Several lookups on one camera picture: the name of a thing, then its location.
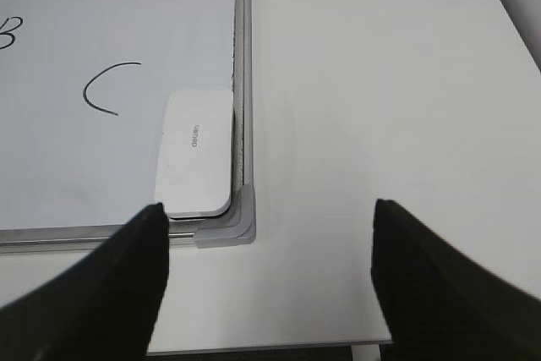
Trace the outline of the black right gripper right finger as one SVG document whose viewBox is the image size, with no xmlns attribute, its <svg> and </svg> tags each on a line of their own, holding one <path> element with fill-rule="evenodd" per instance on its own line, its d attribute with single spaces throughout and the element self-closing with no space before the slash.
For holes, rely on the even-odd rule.
<svg viewBox="0 0 541 361">
<path fill-rule="evenodd" d="M 391 334 L 383 360 L 538 360 L 540 301 L 393 200 L 374 208 L 371 279 Z"/>
</svg>

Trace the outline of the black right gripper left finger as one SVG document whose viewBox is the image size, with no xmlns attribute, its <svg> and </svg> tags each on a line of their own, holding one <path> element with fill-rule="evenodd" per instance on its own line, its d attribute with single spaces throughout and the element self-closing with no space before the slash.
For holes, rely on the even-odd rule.
<svg viewBox="0 0 541 361">
<path fill-rule="evenodd" d="M 1 308 L 3 360 L 143 360 L 169 274 L 169 221 L 146 206 L 69 269 Z"/>
</svg>

